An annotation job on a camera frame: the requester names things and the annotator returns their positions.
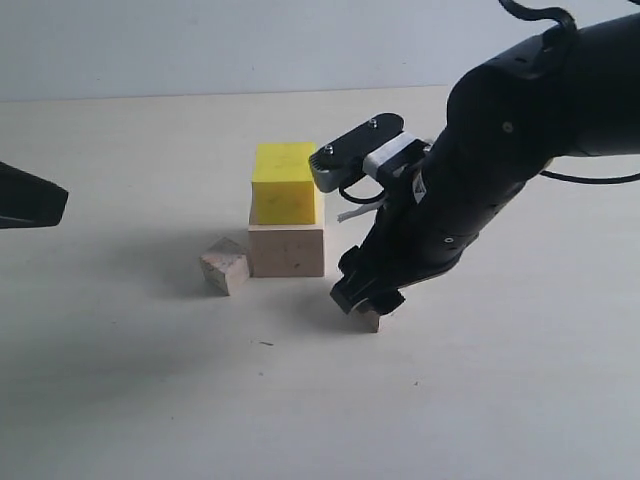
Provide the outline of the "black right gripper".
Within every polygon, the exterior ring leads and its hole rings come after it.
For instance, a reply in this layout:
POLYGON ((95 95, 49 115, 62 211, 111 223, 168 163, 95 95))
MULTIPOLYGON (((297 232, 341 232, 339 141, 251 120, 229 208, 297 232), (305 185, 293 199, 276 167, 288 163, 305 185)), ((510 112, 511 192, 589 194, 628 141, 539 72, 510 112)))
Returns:
POLYGON ((377 212, 338 263, 330 297, 343 313, 394 312, 400 289, 451 270, 530 178, 530 148, 513 122, 448 125, 432 142, 391 187, 377 182, 381 193, 358 199, 377 212))

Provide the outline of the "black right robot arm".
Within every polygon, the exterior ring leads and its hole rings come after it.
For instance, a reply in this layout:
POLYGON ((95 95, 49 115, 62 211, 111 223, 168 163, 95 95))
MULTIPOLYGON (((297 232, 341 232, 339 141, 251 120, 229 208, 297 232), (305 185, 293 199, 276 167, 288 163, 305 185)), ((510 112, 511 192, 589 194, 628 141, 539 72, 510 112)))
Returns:
POLYGON ((363 243, 343 254, 332 299, 380 315, 401 289, 452 269, 495 216, 562 156, 639 150, 639 18, 553 27, 466 73, 434 143, 414 140, 363 243))

